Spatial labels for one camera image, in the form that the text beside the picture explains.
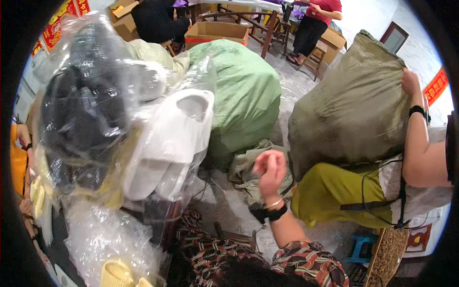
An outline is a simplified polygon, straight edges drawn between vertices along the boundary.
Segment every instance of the purple cloth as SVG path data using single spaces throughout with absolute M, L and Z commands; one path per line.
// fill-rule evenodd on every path
M 282 4 L 284 2 L 284 0 L 264 0 L 266 2 L 271 2 L 271 3 L 274 3 L 274 4 Z
M 176 0 L 176 2 L 174 3 L 174 5 L 172 5 L 172 7 L 181 8 L 181 7 L 185 7 L 186 4 L 188 4 L 188 2 L 185 0 Z
M 293 8 L 291 14 L 295 17 L 295 19 L 297 20 L 301 20 L 303 19 L 304 17 L 304 12 L 302 12 L 300 9 L 298 8 Z

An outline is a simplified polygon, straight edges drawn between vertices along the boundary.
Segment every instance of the wooden chair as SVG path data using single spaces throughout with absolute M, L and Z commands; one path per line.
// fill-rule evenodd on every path
M 174 50 L 172 49 L 172 40 L 168 40 L 166 42 L 163 42 L 161 43 L 160 45 L 163 46 L 163 47 L 167 47 L 167 49 L 169 50 L 169 53 L 171 54 L 172 57 L 175 57 L 175 53 L 174 53 Z
M 274 25 L 274 32 L 273 37 L 271 39 L 271 43 L 279 42 L 282 43 L 284 46 L 284 53 L 285 56 L 287 54 L 287 44 L 288 44 L 288 36 L 290 34 L 291 24 L 290 21 L 285 22 L 284 17 L 280 14 L 277 15 L 277 21 Z
M 320 56 L 314 55 L 314 52 L 316 51 L 320 53 Z M 311 67 L 313 69 L 313 73 L 315 76 L 314 77 L 314 82 L 315 82 L 315 80 L 317 79 L 317 76 L 319 75 L 319 69 L 320 69 L 320 66 L 322 65 L 326 52 L 327 52 L 327 45 L 321 41 L 317 42 L 316 47 L 314 47 L 314 50 L 311 52 L 311 54 L 309 54 L 309 56 L 298 67 L 297 71 L 299 71 L 303 65 Z
M 256 230 L 252 230 L 252 236 L 247 236 L 247 235 L 237 234 L 233 232 L 223 231 L 222 226 L 218 222 L 215 222 L 214 226 L 215 226 L 215 230 L 217 231 L 217 235 L 220 239 L 233 238 L 238 243 L 246 245 L 247 247 L 250 247 L 255 251 L 257 250 L 256 249 L 257 248 L 257 231 Z

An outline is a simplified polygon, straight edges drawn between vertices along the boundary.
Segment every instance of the yellow-green pants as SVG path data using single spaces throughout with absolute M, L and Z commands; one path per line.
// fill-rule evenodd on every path
M 370 228 L 390 227 L 366 211 L 340 211 L 342 204 L 362 202 L 362 179 L 367 173 L 357 174 L 328 163 L 313 166 L 297 186 L 291 202 L 296 217 L 306 225 L 315 222 L 353 221 Z M 365 202 L 386 201 L 379 185 L 378 170 L 364 181 Z M 392 221 L 389 206 L 371 209 L 372 213 Z

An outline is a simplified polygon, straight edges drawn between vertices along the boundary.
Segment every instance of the gold bangle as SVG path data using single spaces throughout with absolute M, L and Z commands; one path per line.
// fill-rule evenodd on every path
M 270 204 L 269 206 L 265 206 L 264 208 L 265 209 L 269 209 L 269 208 L 273 208 L 274 206 L 278 205 L 281 201 L 283 201 L 284 199 L 281 198 L 279 201 L 276 201 L 274 202 L 273 204 Z

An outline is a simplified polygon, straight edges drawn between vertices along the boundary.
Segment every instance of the dark hair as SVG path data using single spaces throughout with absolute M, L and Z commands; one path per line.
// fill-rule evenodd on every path
M 218 287 L 319 287 L 314 280 L 277 273 L 261 266 L 230 260 L 222 263 Z

